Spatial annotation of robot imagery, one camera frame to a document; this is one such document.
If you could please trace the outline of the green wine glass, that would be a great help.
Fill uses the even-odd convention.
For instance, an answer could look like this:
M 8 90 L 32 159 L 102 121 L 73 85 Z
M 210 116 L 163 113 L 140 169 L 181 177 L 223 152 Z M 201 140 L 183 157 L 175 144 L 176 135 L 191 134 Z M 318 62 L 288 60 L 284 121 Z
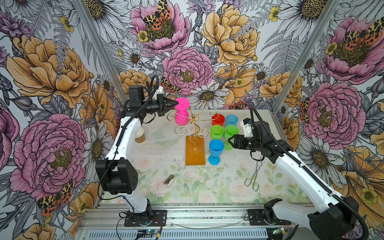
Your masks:
M 231 151 L 233 149 L 232 145 L 229 143 L 229 138 L 233 137 L 234 135 L 239 134 L 239 129 L 236 126 L 233 125 L 228 125 L 225 128 L 225 150 L 226 151 Z
M 213 125 L 210 128 L 210 137 L 212 140 L 221 140 L 223 138 L 225 129 L 220 125 Z

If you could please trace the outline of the pink wine glass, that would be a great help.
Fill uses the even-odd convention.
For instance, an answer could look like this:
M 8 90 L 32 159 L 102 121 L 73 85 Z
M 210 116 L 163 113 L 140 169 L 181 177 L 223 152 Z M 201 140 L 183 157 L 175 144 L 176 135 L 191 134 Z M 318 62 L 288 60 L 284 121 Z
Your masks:
M 175 122 L 178 126 L 185 126 L 189 123 L 189 112 L 190 102 L 186 98 L 178 98 L 176 101 L 179 103 L 176 106 Z

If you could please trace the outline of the blue wine glass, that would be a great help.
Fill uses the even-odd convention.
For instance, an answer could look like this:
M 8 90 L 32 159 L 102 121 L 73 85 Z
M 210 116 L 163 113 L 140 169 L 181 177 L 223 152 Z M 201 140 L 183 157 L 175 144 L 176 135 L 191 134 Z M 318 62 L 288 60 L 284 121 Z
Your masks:
M 225 126 L 237 126 L 239 118 L 236 115 L 227 115 L 225 117 Z
M 218 165 L 220 163 L 220 155 L 223 153 L 225 144 L 221 140 L 211 140 L 209 143 L 210 156 L 208 158 L 211 165 Z

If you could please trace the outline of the red wine glass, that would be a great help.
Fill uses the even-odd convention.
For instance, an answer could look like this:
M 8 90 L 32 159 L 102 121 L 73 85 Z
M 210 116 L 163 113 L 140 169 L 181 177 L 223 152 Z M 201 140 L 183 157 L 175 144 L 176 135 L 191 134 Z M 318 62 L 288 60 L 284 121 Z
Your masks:
M 219 125 L 219 126 L 224 126 L 225 124 L 225 117 L 221 114 L 214 114 L 212 116 L 212 120 L 211 120 L 211 123 L 212 123 L 212 126 L 215 126 L 215 125 Z

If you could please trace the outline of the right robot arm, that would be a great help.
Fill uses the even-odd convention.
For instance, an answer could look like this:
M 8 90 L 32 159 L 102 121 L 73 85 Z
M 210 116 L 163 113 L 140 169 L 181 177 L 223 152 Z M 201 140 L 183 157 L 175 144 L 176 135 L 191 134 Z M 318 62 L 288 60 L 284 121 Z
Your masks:
M 284 140 L 277 140 L 271 133 L 269 124 L 264 121 L 258 110 L 250 107 L 250 118 L 243 120 L 242 135 L 229 138 L 230 145 L 250 154 L 259 152 L 257 162 L 268 159 L 272 164 L 286 173 L 313 206 L 305 207 L 284 202 L 275 198 L 264 204 L 261 216 L 267 225 L 278 222 L 291 222 L 311 230 L 320 240 L 343 240 L 356 223 L 362 228 L 361 240 L 369 237 L 369 228 L 365 219 L 359 214 L 359 203 L 353 197 L 344 197 L 323 181 L 308 165 L 302 161 L 292 147 Z

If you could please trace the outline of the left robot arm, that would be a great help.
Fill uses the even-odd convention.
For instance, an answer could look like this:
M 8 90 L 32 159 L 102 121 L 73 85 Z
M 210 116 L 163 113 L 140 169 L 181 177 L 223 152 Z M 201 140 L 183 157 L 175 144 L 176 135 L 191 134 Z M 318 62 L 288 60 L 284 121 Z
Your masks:
M 153 76 L 146 86 L 130 86 L 129 99 L 123 105 L 121 125 L 113 146 L 106 158 L 95 165 L 103 191 L 114 199 L 122 198 L 132 209 L 127 216 L 143 224 L 152 220 L 153 213 L 150 201 L 137 190 L 138 172 L 131 163 L 135 139 L 148 114 L 162 117 L 176 105 L 177 101 L 164 96 L 158 76 Z

